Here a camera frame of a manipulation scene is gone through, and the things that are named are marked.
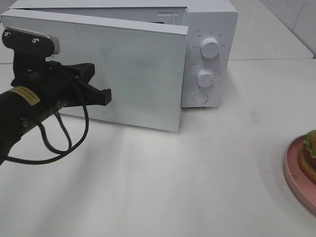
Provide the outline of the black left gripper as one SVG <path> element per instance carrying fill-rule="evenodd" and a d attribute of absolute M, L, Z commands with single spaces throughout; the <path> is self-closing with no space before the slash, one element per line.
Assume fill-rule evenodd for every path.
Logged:
<path fill-rule="evenodd" d="M 99 90 L 89 84 L 95 75 L 94 64 L 62 65 L 46 61 L 46 57 L 60 53 L 57 37 L 6 27 L 2 43 L 14 51 L 13 87 L 26 87 L 49 102 L 64 100 L 66 107 L 105 106 L 111 102 L 110 89 Z"/>

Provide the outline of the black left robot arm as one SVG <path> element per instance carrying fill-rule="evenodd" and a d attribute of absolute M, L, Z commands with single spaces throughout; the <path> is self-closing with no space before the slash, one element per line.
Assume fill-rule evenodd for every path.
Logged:
<path fill-rule="evenodd" d="M 60 51 L 59 41 L 53 36 L 6 27 L 2 43 L 14 52 L 14 79 L 11 89 L 0 95 L 0 159 L 27 165 L 58 161 L 79 146 L 71 141 L 61 120 L 60 110 L 64 107 L 82 107 L 86 121 L 82 137 L 86 138 L 89 129 L 87 107 L 108 105 L 112 92 L 90 85 L 95 75 L 94 64 L 63 65 L 51 61 L 50 56 Z M 66 150 L 53 147 L 48 140 L 42 123 L 50 116 L 57 118 L 66 135 Z M 35 127 L 39 128 L 44 145 L 55 157 L 44 160 L 11 157 L 9 152 L 12 147 Z"/>

